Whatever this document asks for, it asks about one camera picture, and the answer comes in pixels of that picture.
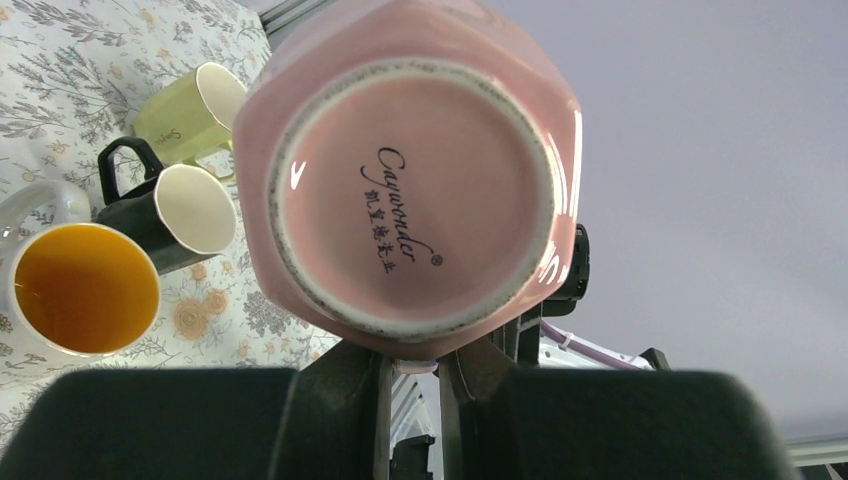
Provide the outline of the black mug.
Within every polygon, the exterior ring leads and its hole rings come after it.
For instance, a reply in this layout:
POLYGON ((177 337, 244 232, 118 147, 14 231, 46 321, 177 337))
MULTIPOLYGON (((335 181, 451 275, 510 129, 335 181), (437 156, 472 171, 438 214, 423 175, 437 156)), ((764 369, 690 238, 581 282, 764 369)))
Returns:
POLYGON ((98 155, 105 206, 94 221, 134 240, 166 275, 222 254, 235 240, 238 216, 224 186, 206 170, 184 164, 166 167, 143 139, 124 136, 98 155), (132 150, 144 181, 122 194, 116 162, 119 149, 132 150))

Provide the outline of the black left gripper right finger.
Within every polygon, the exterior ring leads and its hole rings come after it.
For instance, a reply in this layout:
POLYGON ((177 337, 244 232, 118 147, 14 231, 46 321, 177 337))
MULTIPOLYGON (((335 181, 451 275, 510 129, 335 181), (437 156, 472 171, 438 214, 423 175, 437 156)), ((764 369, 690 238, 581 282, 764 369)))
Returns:
POLYGON ((715 372, 530 368, 487 340, 442 358, 449 479, 791 479, 771 421, 715 372))

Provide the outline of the yellow mug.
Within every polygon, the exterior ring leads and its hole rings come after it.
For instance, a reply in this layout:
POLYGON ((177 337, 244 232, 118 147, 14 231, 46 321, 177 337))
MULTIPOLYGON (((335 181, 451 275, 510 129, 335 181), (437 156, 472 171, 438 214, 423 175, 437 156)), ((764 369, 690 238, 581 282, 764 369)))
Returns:
POLYGON ((197 166, 232 152, 232 126, 247 99, 245 85, 226 67, 206 62, 150 97, 132 122, 166 165, 197 166))

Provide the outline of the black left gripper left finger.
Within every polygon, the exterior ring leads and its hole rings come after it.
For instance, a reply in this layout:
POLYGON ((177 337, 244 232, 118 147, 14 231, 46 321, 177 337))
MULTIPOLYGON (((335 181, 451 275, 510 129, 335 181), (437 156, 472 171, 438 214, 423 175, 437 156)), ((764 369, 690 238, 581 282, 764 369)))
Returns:
POLYGON ((59 377, 5 479, 385 479, 391 366, 340 342, 303 370, 90 369, 59 377))

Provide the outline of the floral mug orange inside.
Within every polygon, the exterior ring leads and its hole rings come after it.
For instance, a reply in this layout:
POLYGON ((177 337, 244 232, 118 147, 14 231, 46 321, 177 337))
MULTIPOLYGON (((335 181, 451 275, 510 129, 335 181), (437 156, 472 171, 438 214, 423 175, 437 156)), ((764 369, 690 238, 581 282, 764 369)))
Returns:
POLYGON ((151 259, 94 223, 77 186, 45 180, 2 201, 2 382, 115 355, 145 335, 160 303, 151 259))

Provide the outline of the pink mug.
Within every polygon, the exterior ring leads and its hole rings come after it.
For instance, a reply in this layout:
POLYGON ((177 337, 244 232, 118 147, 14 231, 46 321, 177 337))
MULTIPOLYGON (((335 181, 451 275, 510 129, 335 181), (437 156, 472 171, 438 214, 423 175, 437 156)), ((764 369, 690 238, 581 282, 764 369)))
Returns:
POLYGON ((293 315, 433 361, 561 288, 583 119, 520 26, 477 1, 336 1, 233 126, 258 284, 293 315))

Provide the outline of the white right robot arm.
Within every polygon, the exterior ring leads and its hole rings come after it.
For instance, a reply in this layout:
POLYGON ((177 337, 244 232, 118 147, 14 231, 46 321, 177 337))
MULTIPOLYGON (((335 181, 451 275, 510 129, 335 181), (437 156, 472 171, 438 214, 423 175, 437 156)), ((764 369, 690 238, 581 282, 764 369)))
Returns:
POLYGON ((627 357, 585 341, 571 332, 560 330, 546 321, 547 317, 563 317, 575 310, 577 302, 582 300, 587 292, 589 277, 589 238, 585 227, 577 224, 574 250, 566 280, 541 303, 540 334, 556 344, 560 351, 574 352, 597 365, 619 370, 670 371, 671 367, 665 354, 656 348, 651 347, 637 356, 627 357))

